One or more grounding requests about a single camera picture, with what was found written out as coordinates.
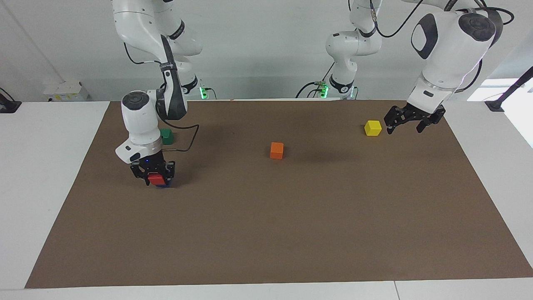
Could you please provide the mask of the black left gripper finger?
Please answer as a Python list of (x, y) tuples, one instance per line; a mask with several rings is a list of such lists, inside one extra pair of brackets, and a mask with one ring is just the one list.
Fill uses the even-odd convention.
[(384, 123), (386, 125), (386, 131), (389, 135), (392, 135), (396, 127), (404, 125), (411, 121), (411, 109), (408, 106), (398, 107), (393, 106), (385, 114)]
[(443, 106), (438, 106), (432, 114), (421, 114), (420, 122), (417, 126), (417, 132), (422, 133), (428, 126), (438, 124), (445, 113), (446, 109)]

